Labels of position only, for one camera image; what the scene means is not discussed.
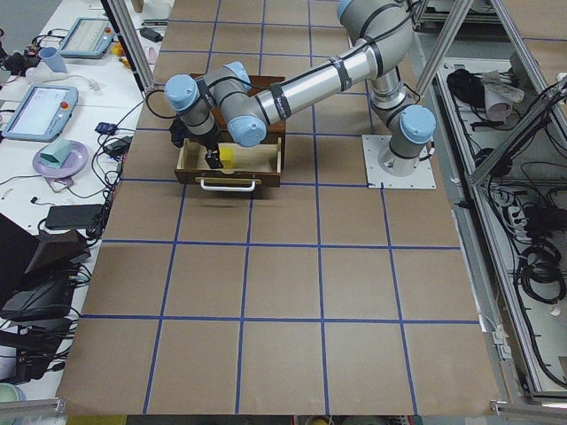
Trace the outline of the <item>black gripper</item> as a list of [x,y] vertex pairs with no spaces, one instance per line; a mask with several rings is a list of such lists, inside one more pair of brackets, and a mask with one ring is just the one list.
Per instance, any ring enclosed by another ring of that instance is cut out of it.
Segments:
[[210,167],[221,168],[221,155],[219,142],[221,141],[221,129],[217,123],[202,135],[195,135],[194,139],[206,148],[206,163]]

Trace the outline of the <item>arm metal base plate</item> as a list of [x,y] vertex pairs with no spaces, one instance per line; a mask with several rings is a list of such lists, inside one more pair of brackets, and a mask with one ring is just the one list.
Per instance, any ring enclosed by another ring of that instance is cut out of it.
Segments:
[[390,135],[362,135],[367,185],[371,189],[433,190],[436,183],[430,160],[421,161],[426,149],[417,158],[396,157],[390,150]]

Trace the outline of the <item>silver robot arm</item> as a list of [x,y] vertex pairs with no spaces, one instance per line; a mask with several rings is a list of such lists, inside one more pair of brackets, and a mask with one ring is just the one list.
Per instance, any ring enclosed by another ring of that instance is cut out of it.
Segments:
[[401,1],[342,1],[337,15],[353,47],[291,79],[250,96],[251,80],[239,62],[197,79],[171,77],[165,95],[187,135],[213,149],[221,130],[212,115],[219,108],[232,140],[250,148],[267,136],[268,126],[289,119],[361,81],[369,81],[370,105],[391,133],[379,156],[391,175],[407,176],[424,160],[424,146],[436,128],[433,113],[409,98],[399,64],[413,39],[411,12]]

